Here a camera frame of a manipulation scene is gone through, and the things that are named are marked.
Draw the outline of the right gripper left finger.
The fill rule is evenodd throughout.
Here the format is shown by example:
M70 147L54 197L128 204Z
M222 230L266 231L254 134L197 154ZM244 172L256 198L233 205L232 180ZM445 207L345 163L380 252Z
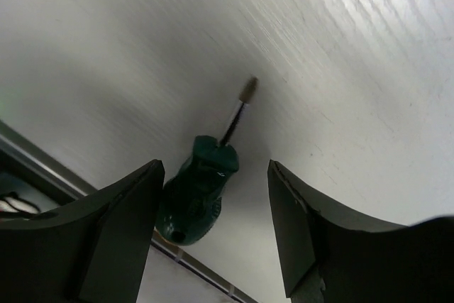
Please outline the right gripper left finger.
M32 219L1 223L2 302L135 302L165 170L153 160Z

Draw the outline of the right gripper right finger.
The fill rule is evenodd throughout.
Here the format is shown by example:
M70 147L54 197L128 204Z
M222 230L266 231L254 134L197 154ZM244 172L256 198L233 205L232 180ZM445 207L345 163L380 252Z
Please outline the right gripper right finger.
M292 302L452 302L453 218L403 226L267 169L284 291Z

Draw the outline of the green orange stubby screwdriver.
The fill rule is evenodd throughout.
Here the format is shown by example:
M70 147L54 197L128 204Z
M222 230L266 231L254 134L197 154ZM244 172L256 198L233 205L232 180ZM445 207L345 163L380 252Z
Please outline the green orange stubby screwdriver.
M221 138L196 136L191 155L165 183L155 230L168 243L176 246L196 243L220 216L226 183L240 168L238 154L230 140L257 87L258 78L250 77Z

